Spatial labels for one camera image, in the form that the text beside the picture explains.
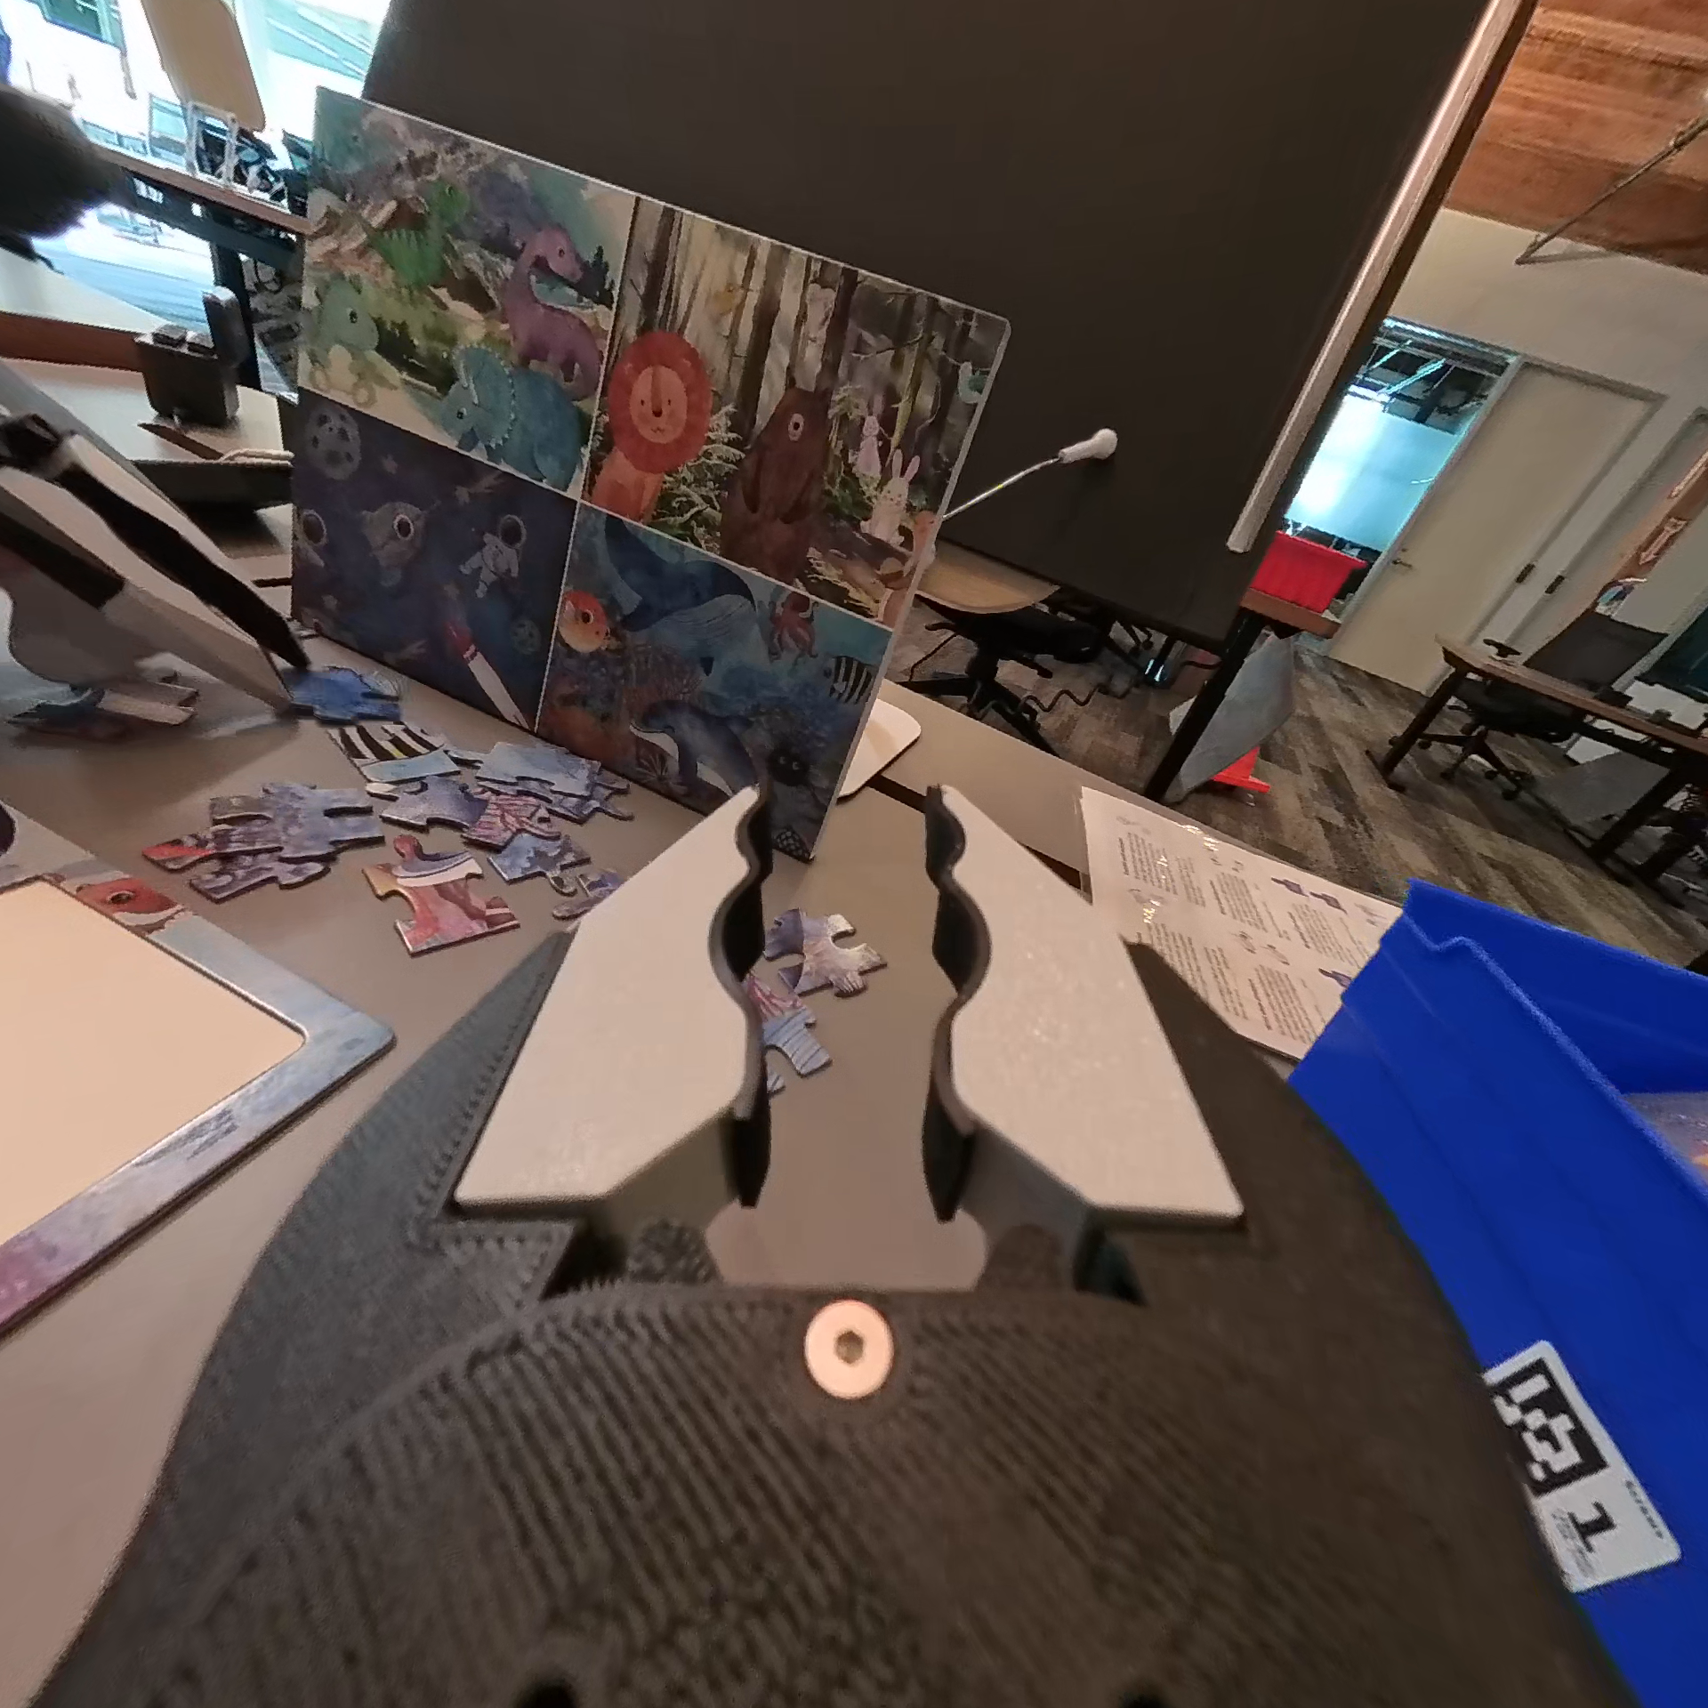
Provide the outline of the white desk lamp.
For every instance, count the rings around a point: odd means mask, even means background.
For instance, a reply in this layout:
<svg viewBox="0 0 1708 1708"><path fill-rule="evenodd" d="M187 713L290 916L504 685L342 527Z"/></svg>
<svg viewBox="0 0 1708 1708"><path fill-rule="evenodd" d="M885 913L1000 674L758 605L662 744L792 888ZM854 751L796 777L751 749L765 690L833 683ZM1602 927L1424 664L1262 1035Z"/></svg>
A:
<svg viewBox="0 0 1708 1708"><path fill-rule="evenodd" d="M1087 438L1068 441L1052 455L1011 471L1004 479L975 491L970 498L950 503L950 509L943 514L943 521L950 521L984 502L991 502L1006 489L1036 473L1066 464L1112 459L1118 448L1118 431L1107 425L1100 427ZM851 801L865 790L865 786L874 783L897 758L906 754L922 733L917 719L899 710L885 710L881 705L876 705L865 719L865 729L854 749L847 774L842 779L837 801Z"/></svg>

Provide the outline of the beige office chair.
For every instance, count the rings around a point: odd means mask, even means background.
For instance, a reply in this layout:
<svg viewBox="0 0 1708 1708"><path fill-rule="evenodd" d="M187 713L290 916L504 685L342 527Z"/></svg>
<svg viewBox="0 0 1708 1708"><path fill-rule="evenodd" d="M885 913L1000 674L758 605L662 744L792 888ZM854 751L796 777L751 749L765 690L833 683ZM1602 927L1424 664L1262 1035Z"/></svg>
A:
<svg viewBox="0 0 1708 1708"><path fill-rule="evenodd" d="M1057 594L1034 575L1007 566L936 559L920 576L913 605L934 616L929 630L945 640L961 639L970 656L961 672L924 672L922 656L906 676L913 694L958 701L975 721L997 717L1027 745L1055 756L1043 728L1045 713L1000 680L1004 665L1025 665L1052 676L1050 662L1068 667L1095 664L1112 637L1112 616L1057 608Z"/></svg>

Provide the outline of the dark grey partition panel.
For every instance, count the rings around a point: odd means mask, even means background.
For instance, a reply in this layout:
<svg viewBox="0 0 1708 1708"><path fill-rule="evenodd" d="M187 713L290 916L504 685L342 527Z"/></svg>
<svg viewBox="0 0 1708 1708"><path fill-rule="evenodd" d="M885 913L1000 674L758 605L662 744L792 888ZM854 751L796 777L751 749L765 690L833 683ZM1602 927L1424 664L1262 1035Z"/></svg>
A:
<svg viewBox="0 0 1708 1708"><path fill-rule="evenodd" d="M363 94L991 311L945 523L1203 646L1228 550L1484 2L390 4Z"/></svg>

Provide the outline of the red storage bin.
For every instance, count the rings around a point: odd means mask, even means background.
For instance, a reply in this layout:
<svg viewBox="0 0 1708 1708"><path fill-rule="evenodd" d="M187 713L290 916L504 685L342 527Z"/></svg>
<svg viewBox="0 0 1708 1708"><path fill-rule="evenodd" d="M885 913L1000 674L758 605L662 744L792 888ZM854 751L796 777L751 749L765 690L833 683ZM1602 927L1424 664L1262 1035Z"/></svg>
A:
<svg viewBox="0 0 1708 1708"><path fill-rule="evenodd" d="M1352 553L1280 528L1256 566L1249 591L1324 616L1349 582L1369 568Z"/></svg>

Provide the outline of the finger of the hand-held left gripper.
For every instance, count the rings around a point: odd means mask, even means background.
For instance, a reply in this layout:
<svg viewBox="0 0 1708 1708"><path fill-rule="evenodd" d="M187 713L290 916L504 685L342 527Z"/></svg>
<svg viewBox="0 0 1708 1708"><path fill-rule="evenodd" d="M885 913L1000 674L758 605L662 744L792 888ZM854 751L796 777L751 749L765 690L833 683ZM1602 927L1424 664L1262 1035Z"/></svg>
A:
<svg viewBox="0 0 1708 1708"><path fill-rule="evenodd" d="M2 372L4 592L22 667L310 667L201 527L9 361Z"/></svg>
<svg viewBox="0 0 1708 1708"><path fill-rule="evenodd" d="M171 656L290 713L292 630L203 535L160 507L116 507L121 532L59 484L59 514L4 509L7 646L29 672L107 689Z"/></svg>

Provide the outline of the cream jigsaw puzzle tray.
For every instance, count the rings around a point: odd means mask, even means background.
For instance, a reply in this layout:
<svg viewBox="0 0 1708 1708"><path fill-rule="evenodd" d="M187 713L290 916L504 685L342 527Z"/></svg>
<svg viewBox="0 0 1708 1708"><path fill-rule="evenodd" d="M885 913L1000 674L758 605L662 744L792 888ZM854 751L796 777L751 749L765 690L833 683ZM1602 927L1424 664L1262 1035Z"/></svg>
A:
<svg viewBox="0 0 1708 1708"><path fill-rule="evenodd" d="M2 1331L385 1057L394 1032L2 808Z"/></svg>

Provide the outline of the black tripod leg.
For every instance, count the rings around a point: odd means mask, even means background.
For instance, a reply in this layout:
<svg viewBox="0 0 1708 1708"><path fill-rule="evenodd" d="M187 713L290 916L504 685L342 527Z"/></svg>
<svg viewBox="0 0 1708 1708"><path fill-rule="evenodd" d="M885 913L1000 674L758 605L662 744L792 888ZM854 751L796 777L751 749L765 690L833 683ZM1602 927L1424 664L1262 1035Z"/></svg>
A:
<svg viewBox="0 0 1708 1708"><path fill-rule="evenodd" d="M1255 610L1239 610L1221 646L1219 664L1207 678L1205 687L1194 696L1164 756L1141 788L1144 801L1164 802L1169 797L1187 761L1194 756L1226 703L1251 651L1255 651L1262 640L1265 626L1264 617Z"/></svg>

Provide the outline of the laminated printed instruction sheet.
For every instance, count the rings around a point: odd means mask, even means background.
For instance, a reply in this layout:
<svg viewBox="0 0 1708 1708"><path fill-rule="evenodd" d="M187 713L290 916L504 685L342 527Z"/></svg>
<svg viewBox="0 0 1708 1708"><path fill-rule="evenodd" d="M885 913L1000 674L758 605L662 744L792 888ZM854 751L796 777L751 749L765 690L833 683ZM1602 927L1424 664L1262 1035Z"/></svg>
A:
<svg viewBox="0 0 1708 1708"><path fill-rule="evenodd" d="M1098 788L1080 790L1078 820L1091 906L1272 1057L1310 1053L1401 918L1386 900Z"/></svg>

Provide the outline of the blue bin with square tag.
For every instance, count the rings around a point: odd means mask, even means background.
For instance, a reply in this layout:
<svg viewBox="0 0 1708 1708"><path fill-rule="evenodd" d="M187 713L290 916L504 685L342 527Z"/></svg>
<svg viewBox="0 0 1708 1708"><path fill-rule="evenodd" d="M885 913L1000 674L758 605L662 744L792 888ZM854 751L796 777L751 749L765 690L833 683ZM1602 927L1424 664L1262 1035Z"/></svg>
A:
<svg viewBox="0 0 1708 1708"><path fill-rule="evenodd" d="M1705 973L1415 881L1292 1087L1457 1315L1641 1704L1707 1701Z"/></svg>

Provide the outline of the person's left forearm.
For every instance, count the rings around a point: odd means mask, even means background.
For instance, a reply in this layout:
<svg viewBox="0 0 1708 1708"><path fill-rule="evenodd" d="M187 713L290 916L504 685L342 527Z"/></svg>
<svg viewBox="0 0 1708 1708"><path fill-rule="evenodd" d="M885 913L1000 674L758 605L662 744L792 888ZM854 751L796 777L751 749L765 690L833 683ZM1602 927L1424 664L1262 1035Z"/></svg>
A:
<svg viewBox="0 0 1708 1708"><path fill-rule="evenodd" d="M114 203L123 173L54 101L2 87L2 249L36 260L91 210Z"/></svg>

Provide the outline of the scattered loose puzzle pieces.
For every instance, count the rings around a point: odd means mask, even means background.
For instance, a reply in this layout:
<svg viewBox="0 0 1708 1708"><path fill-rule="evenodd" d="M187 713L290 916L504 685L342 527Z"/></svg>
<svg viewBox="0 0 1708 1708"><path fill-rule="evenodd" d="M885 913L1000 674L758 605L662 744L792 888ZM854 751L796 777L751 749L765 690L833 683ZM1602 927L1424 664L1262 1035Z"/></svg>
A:
<svg viewBox="0 0 1708 1708"><path fill-rule="evenodd" d="M262 886L315 882L342 852L374 850L388 834L390 854L363 875L378 898L406 909L395 932L411 957L520 929L509 895L488 882L548 886L552 916L566 929L632 884L568 829L573 809L627 815L625 788L609 779L554 793L541 777L466 772L474 753L408 722L328 733L349 758L370 760L363 786L274 781L258 793L212 797L203 827L148 845L141 858L185 874L205 900L228 902Z"/></svg>

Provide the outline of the pale double door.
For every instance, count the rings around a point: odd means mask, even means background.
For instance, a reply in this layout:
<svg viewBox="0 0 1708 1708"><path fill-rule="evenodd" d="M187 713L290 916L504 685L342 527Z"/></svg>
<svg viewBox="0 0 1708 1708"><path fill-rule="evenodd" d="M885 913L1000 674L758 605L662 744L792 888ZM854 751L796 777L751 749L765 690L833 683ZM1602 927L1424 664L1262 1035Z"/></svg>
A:
<svg viewBox="0 0 1708 1708"><path fill-rule="evenodd" d="M1340 619L1329 656L1424 692L1655 413L1650 391L1520 358Z"/></svg>

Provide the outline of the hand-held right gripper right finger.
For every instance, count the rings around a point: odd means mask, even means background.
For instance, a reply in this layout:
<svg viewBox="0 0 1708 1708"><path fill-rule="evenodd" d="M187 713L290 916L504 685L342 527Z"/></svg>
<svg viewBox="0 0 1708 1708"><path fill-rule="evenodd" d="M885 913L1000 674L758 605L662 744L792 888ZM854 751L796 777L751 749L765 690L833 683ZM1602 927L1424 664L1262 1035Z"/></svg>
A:
<svg viewBox="0 0 1708 1708"><path fill-rule="evenodd" d="M1068 1258L1107 1231L1228 1229L1244 1203L1121 932L950 785L925 801L931 1043L922 1169L938 1222L1038 1228Z"/></svg>

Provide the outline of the plain blue puzzle piece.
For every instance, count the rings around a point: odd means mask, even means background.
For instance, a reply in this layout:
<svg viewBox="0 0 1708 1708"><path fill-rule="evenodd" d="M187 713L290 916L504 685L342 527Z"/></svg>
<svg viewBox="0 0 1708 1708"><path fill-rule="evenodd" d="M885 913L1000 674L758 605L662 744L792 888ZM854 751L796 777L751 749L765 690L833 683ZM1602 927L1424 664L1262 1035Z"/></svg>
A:
<svg viewBox="0 0 1708 1708"><path fill-rule="evenodd" d="M281 687L290 710L324 724L392 722L401 719L394 681L349 665L285 669Z"/></svg>

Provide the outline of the black flat device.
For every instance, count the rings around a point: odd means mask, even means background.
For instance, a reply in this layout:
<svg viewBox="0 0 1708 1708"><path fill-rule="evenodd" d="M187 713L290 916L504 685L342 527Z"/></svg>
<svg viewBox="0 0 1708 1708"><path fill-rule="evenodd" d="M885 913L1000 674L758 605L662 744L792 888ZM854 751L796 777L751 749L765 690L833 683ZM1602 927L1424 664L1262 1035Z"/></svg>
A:
<svg viewBox="0 0 1708 1708"><path fill-rule="evenodd" d="M264 511L292 502L292 457L139 459L141 479L182 509Z"/></svg>

